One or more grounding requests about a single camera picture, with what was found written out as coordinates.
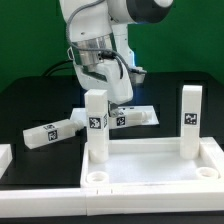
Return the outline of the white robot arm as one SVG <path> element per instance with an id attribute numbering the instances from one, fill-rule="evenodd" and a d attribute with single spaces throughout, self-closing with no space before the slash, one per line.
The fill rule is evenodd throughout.
<path id="1" fill-rule="evenodd" d="M 85 90 L 105 90 L 112 117 L 133 98 L 132 86 L 146 71 L 134 65 L 128 45 L 130 24 L 159 23 L 173 0 L 59 0 L 66 39 L 79 83 Z"/>

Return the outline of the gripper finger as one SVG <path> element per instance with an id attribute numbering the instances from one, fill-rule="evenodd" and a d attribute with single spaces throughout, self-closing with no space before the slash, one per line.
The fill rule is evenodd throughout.
<path id="1" fill-rule="evenodd" d="M 117 117 L 119 115 L 118 105 L 110 102 L 108 104 L 108 113 L 110 117 Z"/>

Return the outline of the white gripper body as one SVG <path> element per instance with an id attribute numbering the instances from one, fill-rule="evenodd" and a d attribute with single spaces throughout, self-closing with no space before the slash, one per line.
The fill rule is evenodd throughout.
<path id="1" fill-rule="evenodd" d="M 106 90 L 108 100 L 124 104 L 133 99 L 133 86 L 142 84 L 146 72 L 141 67 L 132 67 L 128 72 L 116 60 L 105 60 L 90 67 L 74 64 L 81 87 L 85 90 Z"/>

